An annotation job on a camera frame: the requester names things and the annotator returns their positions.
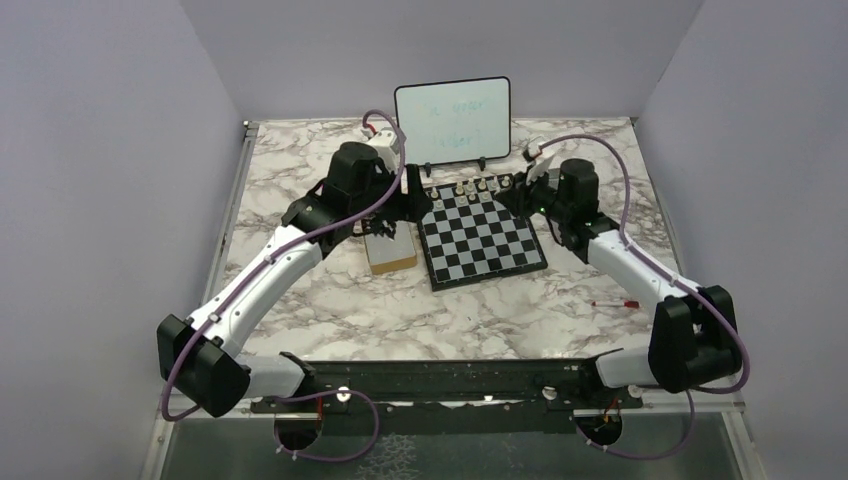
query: lavender wall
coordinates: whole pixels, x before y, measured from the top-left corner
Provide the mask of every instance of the lavender wall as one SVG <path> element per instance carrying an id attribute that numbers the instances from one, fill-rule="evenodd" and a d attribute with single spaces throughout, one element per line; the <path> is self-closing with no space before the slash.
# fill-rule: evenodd
<path id="1" fill-rule="evenodd" d="M 770 478 L 843 478 L 848 3 L 706 0 L 637 135 L 687 273 L 734 294 Z"/>
<path id="2" fill-rule="evenodd" d="M 182 0 L 242 115 L 359 115 L 507 75 L 513 114 L 638 115 L 701 0 Z"/>
<path id="3" fill-rule="evenodd" d="M 5 0 L 0 79 L 0 476 L 135 478 L 240 116 L 176 0 Z"/>

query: red marker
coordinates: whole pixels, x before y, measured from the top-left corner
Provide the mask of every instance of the red marker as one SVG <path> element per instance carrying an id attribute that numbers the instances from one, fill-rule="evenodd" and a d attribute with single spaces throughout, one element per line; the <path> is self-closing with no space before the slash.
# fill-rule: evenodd
<path id="1" fill-rule="evenodd" d="M 592 302 L 593 307 L 625 307 L 639 308 L 639 302 L 636 300 L 624 300 L 622 302 Z"/>

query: wooden block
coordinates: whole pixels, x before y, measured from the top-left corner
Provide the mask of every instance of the wooden block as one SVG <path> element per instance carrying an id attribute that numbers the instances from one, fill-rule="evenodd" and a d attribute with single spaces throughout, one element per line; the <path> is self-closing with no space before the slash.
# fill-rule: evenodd
<path id="1" fill-rule="evenodd" d="M 365 253 L 371 273 L 384 273 L 405 270 L 418 265 L 415 255 L 415 244 L 407 222 L 398 222 L 395 238 L 367 235 L 365 237 Z"/>

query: chess board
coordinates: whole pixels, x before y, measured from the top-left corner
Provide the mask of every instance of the chess board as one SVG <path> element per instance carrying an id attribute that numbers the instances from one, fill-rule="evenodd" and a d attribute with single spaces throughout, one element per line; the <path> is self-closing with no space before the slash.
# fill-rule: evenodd
<path id="1" fill-rule="evenodd" d="M 433 291 L 547 268 L 533 225 L 492 195 L 512 175 L 427 189 L 433 210 L 418 222 Z"/>

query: marble tabletop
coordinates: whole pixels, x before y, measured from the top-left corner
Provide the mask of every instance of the marble tabletop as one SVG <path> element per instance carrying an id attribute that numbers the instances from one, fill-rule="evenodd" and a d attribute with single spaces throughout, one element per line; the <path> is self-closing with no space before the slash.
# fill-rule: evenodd
<path id="1" fill-rule="evenodd" d="M 520 151 L 538 136 L 591 133 L 623 155 L 632 175 L 628 233 L 674 268 L 674 256 L 636 136 L 626 118 L 519 119 L 512 154 L 490 161 L 489 173 L 523 170 Z M 261 124 L 232 234 L 224 281 L 256 255 L 289 203 L 326 175 L 345 141 L 361 141 L 357 119 L 271 121 Z M 555 157 L 595 163 L 601 209 L 621 215 L 624 188 L 615 159 L 588 140 L 562 144 Z M 480 175 L 476 163 L 435 168 L 425 188 Z M 361 238 L 351 238 L 304 275 L 271 309 L 245 345 L 245 354 L 290 351 L 306 360 L 435 360 L 586 357 L 645 345 L 647 312 L 592 307 L 593 300 L 629 298 L 609 276 L 557 246 L 544 222 L 533 224 L 548 268 L 433 293 L 417 229 L 418 265 L 371 274 Z"/>

